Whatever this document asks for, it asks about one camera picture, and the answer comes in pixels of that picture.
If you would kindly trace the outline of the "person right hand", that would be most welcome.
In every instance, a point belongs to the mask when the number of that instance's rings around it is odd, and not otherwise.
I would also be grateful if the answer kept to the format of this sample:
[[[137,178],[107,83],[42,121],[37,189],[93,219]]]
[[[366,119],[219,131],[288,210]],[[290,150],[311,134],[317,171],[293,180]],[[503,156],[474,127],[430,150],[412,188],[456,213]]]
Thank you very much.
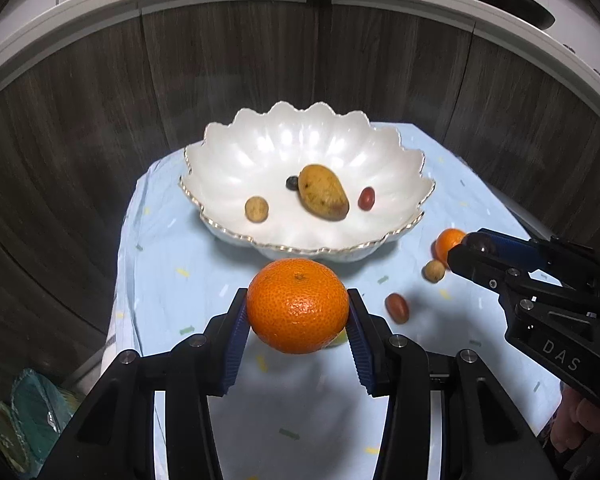
[[[600,434],[600,408],[577,390],[565,386],[550,428],[550,442],[558,453],[575,450],[582,443],[585,431]]]

